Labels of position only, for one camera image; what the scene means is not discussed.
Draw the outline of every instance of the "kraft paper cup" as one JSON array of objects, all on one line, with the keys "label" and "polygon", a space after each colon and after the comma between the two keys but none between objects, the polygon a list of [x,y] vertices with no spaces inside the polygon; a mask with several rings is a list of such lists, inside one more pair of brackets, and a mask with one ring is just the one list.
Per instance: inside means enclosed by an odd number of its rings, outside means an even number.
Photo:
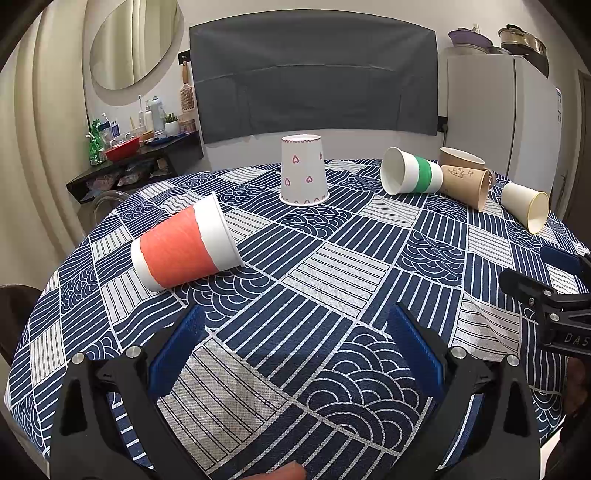
[{"label": "kraft paper cup", "polygon": [[481,212],[486,203],[490,174],[488,170],[444,165],[441,192]]},{"label": "kraft paper cup", "polygon": [[439,165],[452,167],[472,168],[474,170],[488,170],[491,176],[491,186],[496,183],[495,173],[485,167],[485,161],[471,153],[457,148],[441,147],[439,149]]}]

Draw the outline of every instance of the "blue and white patterned tablecloth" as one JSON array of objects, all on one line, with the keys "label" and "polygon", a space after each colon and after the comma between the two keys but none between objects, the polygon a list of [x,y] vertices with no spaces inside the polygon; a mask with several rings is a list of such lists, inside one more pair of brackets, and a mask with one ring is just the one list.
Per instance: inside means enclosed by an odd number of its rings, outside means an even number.
[{"label": "blue and white patterned tablecloth", "polygon": [[[478,213],[438,194],[387,195],[379,160],[326,161],[330,199],[295,208],[278,198],[277,164],[164,181],[113,211],[55,272],[31,316],[6,404],[48,457],[52,415],[76,352],[113,357],[144,343],[193,299],[209,336],[196,348],[164,417],[214,480],[298,460],[309,479],[381,479],[431,406],[385,333],[406,302],[449,345],[527,370],[544,439],[557,425],[565,358],[535,348],[532,311],[502,294],[506,267],[561,292],[586,291],[545,265],[545,244],[586,248],[551,215],[530,235],[500,207],[498,177]],[[215,190],[246,266],[153,295],[130,243]],[[133,457],[150,465],[120,398],[113,413]],[[462,448],[474,399],[446,462]]]}]

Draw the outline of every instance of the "curtain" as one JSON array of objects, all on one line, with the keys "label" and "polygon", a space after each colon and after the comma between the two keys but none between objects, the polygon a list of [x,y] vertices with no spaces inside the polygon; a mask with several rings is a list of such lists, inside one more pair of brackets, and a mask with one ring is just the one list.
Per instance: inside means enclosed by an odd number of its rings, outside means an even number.
[{"label": "curtain", "polygon": [[54,0],[0,72],[0,284],[43,289],[83,239],[66,183],[89,167],[86,0]]}]

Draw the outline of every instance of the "white cup with green stripe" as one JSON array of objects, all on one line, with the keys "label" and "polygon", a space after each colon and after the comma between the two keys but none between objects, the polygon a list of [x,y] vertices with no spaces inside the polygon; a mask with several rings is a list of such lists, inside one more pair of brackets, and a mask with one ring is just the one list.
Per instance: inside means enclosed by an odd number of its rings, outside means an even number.
[{"label": "white cup with green stripe", "polygon": [[386,193],[435,193],[443,183],[441,167],[399,148],[386,150],[380,169]]}]

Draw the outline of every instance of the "refrigerator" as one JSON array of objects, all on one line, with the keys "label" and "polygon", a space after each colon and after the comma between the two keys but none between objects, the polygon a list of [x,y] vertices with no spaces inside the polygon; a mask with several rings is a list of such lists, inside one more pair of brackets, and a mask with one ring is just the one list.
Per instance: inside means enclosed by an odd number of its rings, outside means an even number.
[{"label": "refrigerator", "polygon": [[447,74],[446,146],[550,194],[560,151],[560,91],[513,55],[450,56]]}]

